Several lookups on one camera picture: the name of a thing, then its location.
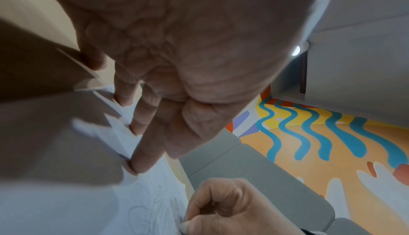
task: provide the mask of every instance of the paper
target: paper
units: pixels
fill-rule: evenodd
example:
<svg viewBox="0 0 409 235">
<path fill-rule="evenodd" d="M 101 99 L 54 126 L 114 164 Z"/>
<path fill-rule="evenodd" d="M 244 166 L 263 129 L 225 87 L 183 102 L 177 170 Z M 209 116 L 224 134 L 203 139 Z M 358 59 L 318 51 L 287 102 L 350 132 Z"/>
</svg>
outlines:
<svg viewBox="0 0 409 235">
<path fill-rule="evenodd" d="M 1 235 L 180 234 L 184 185 L 165 158 L 128 172 L 140 137 L 113 87 L 0 106 Z"/>
</svg>

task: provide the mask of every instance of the blue wavy stripe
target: blue wavy stripe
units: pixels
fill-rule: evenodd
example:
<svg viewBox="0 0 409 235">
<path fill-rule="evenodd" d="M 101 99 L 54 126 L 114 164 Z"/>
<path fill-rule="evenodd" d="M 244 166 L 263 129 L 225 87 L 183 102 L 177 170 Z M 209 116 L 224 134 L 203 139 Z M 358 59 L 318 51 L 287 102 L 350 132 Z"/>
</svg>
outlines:
<svg viewBox="0 0 409 235">
<path fill-rule="evenodd" d="M 274 111 L 272 111 L 270 108 L 266 107 L 265 104 L 271 99 L 271 96 L 268 96 L 268 98 L 266 98 L 265 100 L 263 100 L 260 104 L 259 107 L 260 109 L 263 109 L 264 111 L 268 112 L 269 115 L 261 118 L 260 120 L 258 120 L 256 122 L 256 126 L 257 128 L 262 131 L 265 135 L 267 135 L 268 137 L 270 137 L 271 140 L 273 140 L 273 146 L 271 147 L 271 149 L 268 151 L 267 153 L 267 158 L 271 161 L 275 161 L 276 160 L 276 155 L 277 153 L 281 150 L 282 144 L 281 144 L 281 140 L 272 132 L 270 132 L 269 130 L 267 130 L 266 128 L 264 128 L 263 126 L 263 122 L 271 119 L 274 117 L 275 113 Z"/>
<path fill-rule="evenodd" d="M 332 142 L 327 137 L 311 129 L 311 124 L 313 124 L 316 120 L 318 120 L 318 118 L 320 117 L 320 114 L 317 111 L 302 107 L 299 104 L 294 104 L 294 106 L 300 110 L 309 112 L 311 114 L 311 117 L 302 123 L 301 128 L 304 130 L 304 132 L 315 137 L 320 142 L 321 147 L 318 151 L 318 156 L 322 160 L 329 161 L 329 155 L 331 154 L 331 150 L 332 150 Z"/>
<path fill-rule="evenodd" d="M 290 115 L 289 117 L 287 117 L 286 119 L 282 120 L 282 121 L 278 124 L 278 128 L 279 128 L 281 131 L 285 132 L 286 134 L 289 134 L 289 135 L 291 135 L 291 136 L 297 138 L 298 140 L 300 140 L 301 145 L 300 145 L 300 147 L 298 148 L 298 150 L 295 152 L 294 158 L 295 158 L 296 160 L 302 160 L 302 159 L 307 155 L 308 151 L 311 149 L 311 142 L 310 142 L 307 138 L 305 138 L 303 135 L 301 135 L 301 134 L 299 134 L 299 133 L 296 133 L 296 132 L 294 132 L 294 131 L 291 131 L 291 130 L 289 130 L 289 129 L 285 126 L 286 124 L 288 124 L 288 123 L 291 122 L 292 120 L 296 119 L 297 116 L 298 116 L 298 113 L 297 113 L 297 111 L 294 111 L 294 110 L 292 110 L 292 109 L 290 109 L 290 108 L 282 107 L 282 106 L 281 106 L 281 103 L 283 103 L 283 102 L 284 102 L 284 101 L 276 102 L 276 103 L 274 104 L 274 106 L 277 107 L 277 108 L 279 108 L 279 109 L 282 109 L 282 110 L 285 110 L 285 111 L 287 111 L 287 112 L 290 112 L 291 115 Z"/>
<path fill-rule="evenodd" d="M 388 164 L 392 168 L 397 168 L 400 164 L 408 164 L 408 157 L 405 152 L 394 143 L 385 138 L 380 137 L 374 133 L 368 132 L 363 126 L 368 121 L 366 118 L 355 117 L 349 124 L 349 127 L 356 133 L 365 136 L 377 143 L 379 143 L 388 152 Z"/>
<path fill-rule="evenodd" d="M 334 134 L 336 134 L 336 136 L 338 136 L 338 138 L 340 138 L 343 143 L 345 143 L 345 145 L 348 147 L 348 149 L 352 152 L 352 154 L 355 157 L 358 157 L 358 158 L 364 157 L 366 154 L 365 144 L 357 137 L 337 127 L 336 122 L 342 118 L 341 113 L 332 112 L 332 111 L 330 112 L 332 113 L 332 116 L 325 121 L 325 125 Z"/>
</svg>

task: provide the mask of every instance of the hand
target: hand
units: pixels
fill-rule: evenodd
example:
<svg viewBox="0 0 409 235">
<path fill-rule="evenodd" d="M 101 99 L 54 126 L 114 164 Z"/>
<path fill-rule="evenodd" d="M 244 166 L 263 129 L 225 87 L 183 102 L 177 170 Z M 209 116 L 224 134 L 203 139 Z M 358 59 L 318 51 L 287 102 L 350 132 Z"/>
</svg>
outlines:
<svg viewBox="0 0 409 235">
<path fill-rule="evenodd" d="M 248 181 L 210 179 L 193 194 L 180 230 L 187 235 L 304 235 Z"/>
<path fill-rule="evenodd" d="M 215 137 L 285 67 L 315 0 L 58 0 L 92 69 L 115 60 L 115 98 L 130 105 L 131 159 L 149 170 Z"/>
</svg>

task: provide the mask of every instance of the gray sofa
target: gray sofa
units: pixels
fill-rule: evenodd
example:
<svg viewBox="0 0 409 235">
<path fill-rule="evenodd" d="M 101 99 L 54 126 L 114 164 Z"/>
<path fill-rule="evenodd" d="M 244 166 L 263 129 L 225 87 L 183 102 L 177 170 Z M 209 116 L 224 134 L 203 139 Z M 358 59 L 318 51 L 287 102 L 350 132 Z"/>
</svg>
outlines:
<svg viewBox="0 0 409 235">
<path fill-rule="evenodd" d="M 245 178 L 299 228 L 328 235 L 370 235 L 351 220 L 336 219 L 330 203 L 227 130 L 180 163 L 194 189 L 212 177 Z"/>
</svg>

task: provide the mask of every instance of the colorful floor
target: colorful floor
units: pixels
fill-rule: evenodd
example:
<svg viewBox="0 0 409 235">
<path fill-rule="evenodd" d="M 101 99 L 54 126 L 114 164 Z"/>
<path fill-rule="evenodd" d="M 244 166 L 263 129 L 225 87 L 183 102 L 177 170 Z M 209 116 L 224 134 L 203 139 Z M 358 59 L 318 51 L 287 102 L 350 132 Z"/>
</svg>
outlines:
<svg viewBox="0 0 409 235">
<path fill-rule="evenodd" d="M 409 234 L 409 130 L 273 99 L 226 128 L 373 235 Z"/>
</svg>

